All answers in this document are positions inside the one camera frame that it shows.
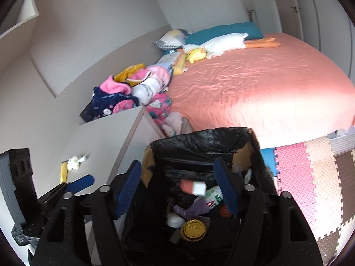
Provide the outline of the navy rabbit fleece blanket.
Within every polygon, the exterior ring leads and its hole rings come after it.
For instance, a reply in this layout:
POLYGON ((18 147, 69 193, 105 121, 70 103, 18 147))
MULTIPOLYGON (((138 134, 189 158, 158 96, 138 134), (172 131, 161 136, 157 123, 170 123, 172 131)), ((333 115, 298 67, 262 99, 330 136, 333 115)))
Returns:
POLYGON ((139 100, 131 94, 123 92, 109 94, 99 87, 94 87, 92 98, 96 118, 103 118, 139 105, 139 100))

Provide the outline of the grey patterned pillow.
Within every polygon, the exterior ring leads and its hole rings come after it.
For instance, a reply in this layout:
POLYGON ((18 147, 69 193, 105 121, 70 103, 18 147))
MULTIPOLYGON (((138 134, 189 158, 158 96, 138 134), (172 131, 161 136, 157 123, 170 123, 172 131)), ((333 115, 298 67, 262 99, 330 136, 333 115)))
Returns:
POLYGON ((184 29, 174 29, 164 34, 154 45, 162 51, 170 51, 183 47, 189 33, 184 29))

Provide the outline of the white room door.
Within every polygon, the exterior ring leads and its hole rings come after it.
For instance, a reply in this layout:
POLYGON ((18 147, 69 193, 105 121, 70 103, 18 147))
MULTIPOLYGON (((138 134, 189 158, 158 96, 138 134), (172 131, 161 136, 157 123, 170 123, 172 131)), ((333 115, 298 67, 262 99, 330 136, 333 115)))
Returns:
POLYGON ((263 34, 281 33, 282 25, 276 0, 241 0, 253 21, 263 34))

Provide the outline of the yellow garment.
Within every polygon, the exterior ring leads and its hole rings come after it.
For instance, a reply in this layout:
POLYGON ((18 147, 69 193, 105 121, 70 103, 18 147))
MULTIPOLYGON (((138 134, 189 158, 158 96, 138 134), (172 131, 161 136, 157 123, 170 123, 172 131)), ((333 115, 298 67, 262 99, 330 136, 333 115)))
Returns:
POLYGON ((139 83, 142 82, 141 79, 134 78, 133 75, 136 74, 137 71, 144 69, 145 65, 143 63, 141 64, 136 64, 136 65, 131 65, 121 71, 119 74, 114 76, 114 81, 119 82, 119 83, 126 83, 129 86, 133 87, 135 85, 138 85, 139 83))

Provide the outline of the yellow snack wrapper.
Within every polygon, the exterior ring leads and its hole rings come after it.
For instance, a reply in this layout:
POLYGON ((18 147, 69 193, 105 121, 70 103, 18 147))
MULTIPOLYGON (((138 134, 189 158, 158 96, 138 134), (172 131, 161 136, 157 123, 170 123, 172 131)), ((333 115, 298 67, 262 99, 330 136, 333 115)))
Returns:
POLYGON ((68 176, 68 161, 62 162, 61 168, 60 168, 60 175, 59 175, 59 182, 60 183, 66 183, 67 182, 67 176, 68 176))

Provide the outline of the teal pillow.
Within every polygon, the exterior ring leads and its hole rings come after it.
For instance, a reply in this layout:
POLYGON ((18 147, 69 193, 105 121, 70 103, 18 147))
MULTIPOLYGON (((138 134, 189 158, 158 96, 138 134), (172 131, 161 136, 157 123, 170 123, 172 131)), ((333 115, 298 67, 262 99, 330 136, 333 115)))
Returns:
POLYGON ((234 23, 230 25, 219 25, 212 28, 190 34, 185 42, 187 44, 201 45, 205 42, 227 34, 248 34, 246 40, 263 39, 265 36, 253 22, 234 23))

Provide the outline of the pink white small box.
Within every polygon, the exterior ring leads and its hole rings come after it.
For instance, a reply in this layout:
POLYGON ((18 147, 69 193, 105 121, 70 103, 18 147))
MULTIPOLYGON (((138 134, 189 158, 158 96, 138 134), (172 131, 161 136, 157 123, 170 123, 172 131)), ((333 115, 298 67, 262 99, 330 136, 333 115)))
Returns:
POLYGON ((206 183, 204 181, 181 180, 180 188, 184 193, 195 196, 204 196, 206 193, 206 183))

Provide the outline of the pink fleece garment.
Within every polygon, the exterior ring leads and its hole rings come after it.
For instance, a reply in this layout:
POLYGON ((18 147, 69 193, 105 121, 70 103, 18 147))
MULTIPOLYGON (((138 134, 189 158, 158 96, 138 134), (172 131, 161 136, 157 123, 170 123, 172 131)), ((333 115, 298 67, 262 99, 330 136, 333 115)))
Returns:
POLYGON ((100 90, 107 94, 122 93, 124 95, 130 95, 131 87, 122 82, 116 82, 112 76, 109 76, 100 86, 100 90))

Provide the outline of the pink bed sheet mattress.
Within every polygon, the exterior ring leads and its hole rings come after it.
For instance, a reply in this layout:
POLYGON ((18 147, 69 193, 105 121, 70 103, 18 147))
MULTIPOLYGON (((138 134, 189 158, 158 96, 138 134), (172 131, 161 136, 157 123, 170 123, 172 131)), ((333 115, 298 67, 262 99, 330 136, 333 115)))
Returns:
POLYGON ((278 47, 239 49, 189 64, 172 78, 172 110, 195 131, 253 129, 263 148, 354 126, 354 85, 327 56, 287 34, 278 47))

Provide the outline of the purple plastic trash bag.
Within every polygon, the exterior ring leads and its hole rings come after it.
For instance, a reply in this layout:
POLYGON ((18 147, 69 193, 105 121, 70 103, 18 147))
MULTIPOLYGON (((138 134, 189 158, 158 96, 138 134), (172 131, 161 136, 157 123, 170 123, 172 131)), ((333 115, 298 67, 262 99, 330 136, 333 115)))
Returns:
POLYGON ((199 199, 187 209, 183 209, 182 207, 175 205, 173 210, 176 214, 185 219, 193 219, 195 216, 208 213, 210 211, 210 207, 207 205, 205 199, 199 199))

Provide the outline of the grey bedside cabinet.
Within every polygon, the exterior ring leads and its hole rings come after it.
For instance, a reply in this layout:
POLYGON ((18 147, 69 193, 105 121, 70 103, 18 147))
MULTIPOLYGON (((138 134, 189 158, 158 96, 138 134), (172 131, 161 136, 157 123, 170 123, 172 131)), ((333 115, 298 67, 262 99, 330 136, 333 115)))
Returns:
POLYGON ((79 169, 68 173, 67 180, 72 182, 90 174, 94 184, 77 195, 93 193, 110 184, 116 175, 125 173, 133 160, 142 162, 146 147, 163 137, 143 106, 85 123, 75 130, 59 155, 48 176, 46 190, 59 183, 62 162, 73 156, 87 156, 79 169))

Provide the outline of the black lined cardboard trash box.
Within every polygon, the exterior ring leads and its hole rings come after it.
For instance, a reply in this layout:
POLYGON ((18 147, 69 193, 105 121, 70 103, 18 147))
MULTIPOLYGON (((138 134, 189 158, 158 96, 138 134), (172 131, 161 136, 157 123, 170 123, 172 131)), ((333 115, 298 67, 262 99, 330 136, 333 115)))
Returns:
POLYGON ((196 180, 205 182, 207 188, 216 186, 213 165, 218 158, 228 170, 241 167, 242 176, 251 170, 253 186, 264 193, 276 194, 252 129, 217 128, 153 141, 143 157, 143 182, 147 188, 144 215, 157 227, 158 240, 165 240, 169 232, 166 224, 166 214, 172 210, 169 203, 188 208, 195 199, 178 187, 179 181, 196 180))

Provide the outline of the black wall socket panel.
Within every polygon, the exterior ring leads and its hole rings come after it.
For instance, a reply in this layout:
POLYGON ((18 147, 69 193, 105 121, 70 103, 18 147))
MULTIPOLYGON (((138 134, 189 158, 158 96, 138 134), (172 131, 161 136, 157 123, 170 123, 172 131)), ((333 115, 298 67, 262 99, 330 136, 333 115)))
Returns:
POLYGON ((87 106, 80 113, 80 118, 84 121, 84 123, 89 123, 96 119, 95 112, 93 109, 93 100, 87 104, 87 106))

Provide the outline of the gold round lid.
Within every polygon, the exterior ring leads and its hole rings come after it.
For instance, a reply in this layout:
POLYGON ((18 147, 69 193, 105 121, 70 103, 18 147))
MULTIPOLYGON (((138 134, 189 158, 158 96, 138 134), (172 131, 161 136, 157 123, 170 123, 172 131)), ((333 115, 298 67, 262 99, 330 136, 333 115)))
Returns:
POLYGON ((192 219, 181 227, 181 236, 187 241, 199 241, 205 236, 206 231, 206 226, 202 221, 192 219))

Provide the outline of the white green plastic bottle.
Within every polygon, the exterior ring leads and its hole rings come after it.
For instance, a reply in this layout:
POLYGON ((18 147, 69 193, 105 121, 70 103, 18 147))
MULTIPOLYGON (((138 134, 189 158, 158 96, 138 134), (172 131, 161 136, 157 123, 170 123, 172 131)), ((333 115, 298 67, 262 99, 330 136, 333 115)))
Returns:
POLYGON ((208 208, 213 209, 223 201, 223 194, 219 186, 213 186, 204 196, 197 197, 194 202, 204 199, 208 208))

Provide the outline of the pink patterned pyjamas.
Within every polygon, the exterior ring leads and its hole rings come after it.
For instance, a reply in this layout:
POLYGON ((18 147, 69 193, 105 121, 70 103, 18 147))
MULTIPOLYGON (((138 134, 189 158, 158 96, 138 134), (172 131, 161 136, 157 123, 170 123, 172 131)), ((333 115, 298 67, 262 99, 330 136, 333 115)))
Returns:
MULTIPOLYGON (((156 94, 151 103, 146 106, 146 111, 153 118, 158 126, 162 126, 164 120, 168 117, 172 105, 171 98, 165 94, 156 94)), ((133 100, 124 100, 116 104, 112 113, 122 112, 136 107, 133 100)))

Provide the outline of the yellow duck plush toy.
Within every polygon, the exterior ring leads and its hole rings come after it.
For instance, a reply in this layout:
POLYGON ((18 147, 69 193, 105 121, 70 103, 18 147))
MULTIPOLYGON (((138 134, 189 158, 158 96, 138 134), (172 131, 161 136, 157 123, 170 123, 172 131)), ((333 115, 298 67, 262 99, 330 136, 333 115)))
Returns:
POLYGON ((197 61, 201 61, 203 59, 206 58, 206 51, 203 48, 195 48, 191 51, 189 51, 189 53, 187 53, 186 56, 186 60, 190 63, 190 64, 194 64, 197 61))

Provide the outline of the white goose plush toy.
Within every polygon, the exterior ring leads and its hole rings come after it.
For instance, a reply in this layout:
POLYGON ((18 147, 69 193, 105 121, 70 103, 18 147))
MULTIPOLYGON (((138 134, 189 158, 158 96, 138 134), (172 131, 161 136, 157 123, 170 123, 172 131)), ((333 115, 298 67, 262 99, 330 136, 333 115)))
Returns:
POLYGON ((261 39, 246 40, 248 34, 226 34, 204 42, 201 45, 186 44, 183 46, 185 53, 190 53, 194 49, 203 49, 206 58, 219 57, 225 52, 239 49, 269 48, 279 47, 281 44, 274 37, 266 37, 261 39))

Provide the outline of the colourful foam floor mat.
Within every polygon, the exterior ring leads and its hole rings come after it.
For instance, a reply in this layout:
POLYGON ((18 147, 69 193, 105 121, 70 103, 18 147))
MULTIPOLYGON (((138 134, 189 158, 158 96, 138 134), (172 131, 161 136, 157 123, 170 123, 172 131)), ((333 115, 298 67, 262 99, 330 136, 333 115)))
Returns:
POLYGON ((261 153, 277 192, 293 195, 324 265, 330 265, 354 232, 354 133, 332 133, 261 153))

